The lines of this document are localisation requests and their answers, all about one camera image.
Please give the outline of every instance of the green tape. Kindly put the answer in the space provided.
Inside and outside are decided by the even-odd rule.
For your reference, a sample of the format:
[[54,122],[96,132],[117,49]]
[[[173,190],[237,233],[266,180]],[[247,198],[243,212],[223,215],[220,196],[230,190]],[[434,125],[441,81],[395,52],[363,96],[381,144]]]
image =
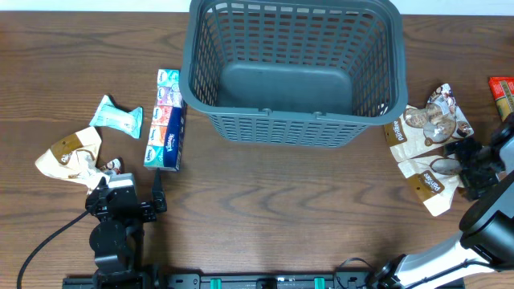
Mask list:
[[314,278],[314,289],[324,289],[324,278]]
[[222,280],[221,279],[211,279],[210,280],[210,289],[222,289]]

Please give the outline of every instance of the perforated basket side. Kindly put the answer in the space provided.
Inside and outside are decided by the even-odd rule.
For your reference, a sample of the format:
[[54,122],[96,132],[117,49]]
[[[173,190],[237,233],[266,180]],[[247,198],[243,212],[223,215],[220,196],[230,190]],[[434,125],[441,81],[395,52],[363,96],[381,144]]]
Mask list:
[[228,140],[336,148],[347,144],[367,126],[270,120],[254,117],[210,116],[216,131]]

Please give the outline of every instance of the basket bottom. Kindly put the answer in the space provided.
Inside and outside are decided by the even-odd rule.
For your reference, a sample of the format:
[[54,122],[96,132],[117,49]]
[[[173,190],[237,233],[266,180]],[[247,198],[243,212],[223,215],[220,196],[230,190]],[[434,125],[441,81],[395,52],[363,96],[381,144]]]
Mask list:
[[352,115],[352,81],[335,67],[230,63],[221,74],[216,106]]

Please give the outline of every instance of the brown label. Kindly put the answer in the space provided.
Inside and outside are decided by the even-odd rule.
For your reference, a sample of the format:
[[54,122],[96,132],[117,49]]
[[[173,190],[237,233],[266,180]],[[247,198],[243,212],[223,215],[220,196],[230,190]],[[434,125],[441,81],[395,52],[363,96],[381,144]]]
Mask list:
[[422,201],[426,201],[444,190],[444,185],[429,170],[412,175],[407,178],[407,182],[414,188]]
[[55,159],[61,165],[67,165],[67,163],[70,161],[71,153],[74,150],[80,149],[82,147],[83,145],[80,142],[79,137],[74,133],[54,143],[50,147],[50,150],[51,153],[54,155]]
[[407,141],[407,136],[403,132],[402,120],[396,119],[390,124],[384,125],[385,138],[390,147],[403,144]]

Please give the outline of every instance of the light blue wrapper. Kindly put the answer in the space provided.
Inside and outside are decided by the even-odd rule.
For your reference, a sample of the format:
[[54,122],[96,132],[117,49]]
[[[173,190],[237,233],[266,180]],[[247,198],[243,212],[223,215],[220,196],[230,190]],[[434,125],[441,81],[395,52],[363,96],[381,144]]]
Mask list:
[[115,128],[135,139],[139,139],[142,122],[142,107],[136,108],[131,112],[124,112],[114,106],[109,96],[104,96],[89,125]]

